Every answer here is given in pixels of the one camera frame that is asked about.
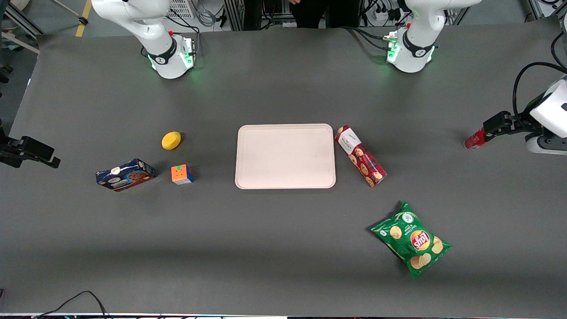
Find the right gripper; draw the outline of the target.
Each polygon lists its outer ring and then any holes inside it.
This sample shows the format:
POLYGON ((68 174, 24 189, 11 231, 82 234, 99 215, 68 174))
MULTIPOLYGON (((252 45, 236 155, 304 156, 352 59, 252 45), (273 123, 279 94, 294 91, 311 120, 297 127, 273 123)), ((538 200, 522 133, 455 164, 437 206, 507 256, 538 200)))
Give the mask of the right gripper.
POLYGON ((54 157, 54 149, 29 136, 23 136, 21 140, 13 139, 8 136, 0 138, 0 162, 13 168, 20 168, 23 159, 20 153, 28 159, 41 162, 53 169, 57 169, 61 160, 54 157))

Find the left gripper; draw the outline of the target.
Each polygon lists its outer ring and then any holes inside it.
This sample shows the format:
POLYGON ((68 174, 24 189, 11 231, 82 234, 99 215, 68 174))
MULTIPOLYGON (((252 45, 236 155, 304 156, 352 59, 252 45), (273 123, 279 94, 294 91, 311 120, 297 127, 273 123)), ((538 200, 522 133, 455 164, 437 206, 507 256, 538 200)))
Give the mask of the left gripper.
POLYGON ((485 121, 483 139, 491 140, 504 134, 513 125, 511 134, 527 133, 526 139, 567 137, 567 85, 565 79, 555 81, 545 92, 534 98, 526 109, 511 118, 509 111, 500 111, 485 121))

